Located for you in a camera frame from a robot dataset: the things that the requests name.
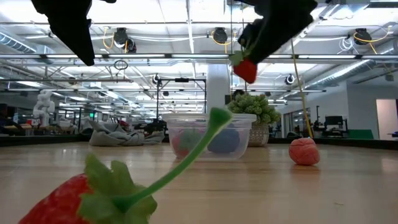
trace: clear plastic container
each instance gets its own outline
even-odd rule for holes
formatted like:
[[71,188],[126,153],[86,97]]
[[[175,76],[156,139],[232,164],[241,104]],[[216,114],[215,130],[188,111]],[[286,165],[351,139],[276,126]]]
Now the clear plastic container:
[[[174,154],[183,159],[193,150],[207,129],[208,114],[164,114],[169,129],[170,145]],[[209,144],[200,159],[239,159],[248,148],[254,114],[234,114],[231,124]]]

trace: green stem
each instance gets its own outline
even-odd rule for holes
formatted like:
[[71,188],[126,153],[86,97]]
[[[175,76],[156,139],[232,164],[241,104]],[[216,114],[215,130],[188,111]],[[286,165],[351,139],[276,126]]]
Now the green stem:
[[206,134],[202,140],[197,144],[194,150],[173,170],[168,174],[160,178],[158,181],[154,182],[148,188],[130,196],[117,196],[113,197],[112,201],[114,204],[122,211],[127,212],[131,206],[133,206],[138,201],[154,194],[156,191],[160,190],[162,187],[170,183],[174,178],[180,175],[192,162],[197,159],[200,154],[206,149],[213,138],[221,131],[223,126],[209,127]]

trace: wooden table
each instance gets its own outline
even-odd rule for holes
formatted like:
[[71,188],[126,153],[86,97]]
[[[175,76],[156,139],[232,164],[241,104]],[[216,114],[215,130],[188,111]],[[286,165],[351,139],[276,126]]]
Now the wooden table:
[[[161,224],[395,224],[398,152],[320,146],[317,167],[295,166],[287,145],[248,149],[236,162],[196,162],[154,195]],[[125,161],[144,185],[175,164],[169,146],[89,147],[87,142],[0,148],[1,223],[16,223],[41,198],[82,173],[94,151]]]

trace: pink ball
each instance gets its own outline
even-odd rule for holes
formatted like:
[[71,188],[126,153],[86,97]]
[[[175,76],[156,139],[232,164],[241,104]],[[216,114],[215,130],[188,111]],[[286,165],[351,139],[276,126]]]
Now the pink ball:
[[312,166],[320,161],[317,145],[310,138],[294,140],[289,146],[289,155],[297,165]]

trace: ceiling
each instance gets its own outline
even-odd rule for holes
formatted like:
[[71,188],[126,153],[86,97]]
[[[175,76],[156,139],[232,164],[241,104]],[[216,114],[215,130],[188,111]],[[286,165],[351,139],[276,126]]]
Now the ceiling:
[[[193,45],[190,45],[189,25],[187,2],[190,6],[189,18],[192,22],[192,37]],[[317,9],[312,12],[315,18],[314,24],[308,27],[305,32],[301,33],[295,40],[296,54],[323,54],[323,55],[344,55],[344,54],[372,54],[369,45],[348,46],[343,50],[342,43],[344,37],[353,35],[356,28],[366,28],[373,39],[380,39],[389,35],[379,42],[375,42],[376,50],[379,46],[391,41],[398,34],[398,9],[373,9],[368,8],[355,12],[347,12],[340,10],[330,16],[327,20],[319,20],[319,14],[325,9],[324,4],[320,4]],[[104,46],[110,46],[112,43],[112,33],[116,31],[117,27],[127,28],[127,33],[132,37],[137,45],[137,53],[139,54],[231,54],[236,50],[240,50],[240,45],[236,42],[235,37],[239,37],[243,23],[251,22],[259,16],[254,13],[252,7],[247,7],[244,10],[239,8],[233,9],[232,15],[230,8],[226,7],[224,0],[118,0],[115,4],[107,4],[103,1],[94,1],[88,17],[93,20],[93,25],[90,28],[93,39],[93,46],[96,54],[120,54],[124,53],[122,49],[112,47],[108,49]],[[216,44],[211,35],[208,34],[214,30],[215,27],[224,27],[229,36],[229,41],[232,44],[228,46]],[[24,41],[27,45],[45,45],[56,54],[72,54],[72,52],[56,37],[49,37],[50,29],[47,24],[47,18],[37,13],[30,2],[30,0],[0,0],[0,29],[3,29],[13,37]],[[291,54],[292,51],[289,45],[282,46],[277,54]],[[0,54],[19,54],[19,52],[0,44]],[[182,60],[171,63],[168,59],[152,59],[150,60],[154,65],[148,66],[146,59],[129,60],[129,68],[124,71],[117,71],[110,66],[108,69],[105,66],[97,65],[95,67],[85,66],[54,66],[46,64],[29,63],[26,60],[8,60],[11,65],[23,66],[28,71],[20,73],[19,75],[30,78],[38,78],[45,75],[45,67],[47,67],[47,75],[51,74],[50,78],[67,79],[76,77],[77,79],[111,79],[118,78],[130,79],[131,83],[126,82],[101,82],[101,88],[105,89],[124,89],[133,88],[137,90],[151,89],[155,85],[152,83],[152,78],[158,74],[160,78],[206,78],[208,74],[207,65],[215,63],[211,60]],[[66,63],[68,60],[56,60],[56,62]],[[341,65],[337,62],[298,62],[298,72],[304,82],[310,82],[316,79],[325,72]],[[362,74],[361,78],[375,75],[380,70],[372,70],[368,74]],[[259,64],[259,78],[253,85],[249,85],[249,89],[265,89],[272,88],[275,90],[286,90],[294,88],[295,86],[286,86],[284,80],[289,74],[295,73],[295,68],[292,62]],[[367,82],[367,85],[381,83],[377,82],[377,78]],[[20,83],[13,84],[15,88],[31,88],[32,86],[24,86]],[[68,83],[53,83],[53,87],[57,88],[83,88],[82,84],[70,85]],[[175,83],[170,82],[167,88],[172,89],[196,89],[196,92],[182,93],[170,92],[169,96],[161,96],[161,98],[168,99],[204,99],[204,92],[201,91],[197,83]],[[233,88],[244,88],[244,82],[240,80],[234,81]],[[73,95],[74,93],[62,93],[62,95]],[[155,93],[139,93],[139,92],[118,92],[119,96],[130,100],[132,102],[153,103],[151,99]],[[85,96],[97,102],[107,100],[99,98],[96,92],[85,93]],[[189,105],[185,105],[186,111],[202,112],[203,105],[190,101]]]

